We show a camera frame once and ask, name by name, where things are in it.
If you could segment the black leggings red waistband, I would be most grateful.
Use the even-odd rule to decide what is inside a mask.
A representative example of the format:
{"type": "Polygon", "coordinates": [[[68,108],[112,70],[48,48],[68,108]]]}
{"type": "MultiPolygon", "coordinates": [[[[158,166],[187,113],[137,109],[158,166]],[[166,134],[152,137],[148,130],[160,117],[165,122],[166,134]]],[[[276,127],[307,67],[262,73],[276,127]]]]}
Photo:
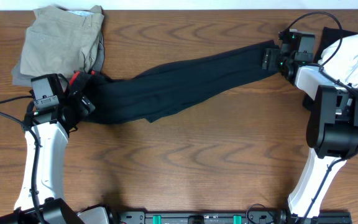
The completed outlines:
{"type": "Polygon", "coordinates": [[[86,121],[120,124],[137,119],[152,123],[176,114],[226,90],[274,75],[262,69],[270,40],[194,60],[166,63],[128,80],[99,72],[76,72],[70,90],[82,92],[95,109],[86,121]]]}

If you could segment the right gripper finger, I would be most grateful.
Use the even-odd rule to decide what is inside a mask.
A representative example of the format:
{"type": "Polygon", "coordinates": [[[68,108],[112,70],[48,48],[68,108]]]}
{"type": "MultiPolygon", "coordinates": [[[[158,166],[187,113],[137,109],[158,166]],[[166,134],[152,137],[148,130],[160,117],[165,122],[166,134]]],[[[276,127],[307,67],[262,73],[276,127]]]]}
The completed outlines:
{"type": "Polygon", "coordinates": [[[279,70],[278,56],[276,55],[265,55],[262,59],[263,70],[279,70]]]}
{"type": "Polygon", "coordinates": [[[280,56],[280,49],[266,48],[264,51],[264,60],[276,60],[280,56]]]}

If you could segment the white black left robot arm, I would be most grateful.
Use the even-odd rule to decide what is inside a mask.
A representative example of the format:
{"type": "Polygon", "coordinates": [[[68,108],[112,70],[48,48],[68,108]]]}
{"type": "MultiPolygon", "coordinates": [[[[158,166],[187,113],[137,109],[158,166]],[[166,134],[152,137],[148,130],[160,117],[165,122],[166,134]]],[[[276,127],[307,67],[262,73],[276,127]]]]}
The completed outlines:
{"type": "Polygon", "coordinates": [[[73,128],[58,120],[65,97],[50,90],[32,91],[33,100],[21,122],[27,144],[24,180],[14,211],[0,217],[0,223],[110,223],[105,206],[75,212],[64,199],[63,163],[73,128]]]}

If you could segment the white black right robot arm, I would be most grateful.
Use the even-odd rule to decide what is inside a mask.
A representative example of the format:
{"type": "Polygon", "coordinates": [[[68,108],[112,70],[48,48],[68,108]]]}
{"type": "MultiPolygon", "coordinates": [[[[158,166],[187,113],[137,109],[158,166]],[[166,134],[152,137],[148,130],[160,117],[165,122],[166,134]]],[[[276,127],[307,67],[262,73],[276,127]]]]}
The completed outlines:
{"type": "Polygon", "coordinates": [[[277,69],[313,102],[306,129],[308,159],[283,210],[248,209],[249,223],[351,223],[349,212],[322,212],[323,198],[341,167],[358,154],[358,89],[312,63],[313,54],[289,42],[267,48],[262,68],[277,69]]]}

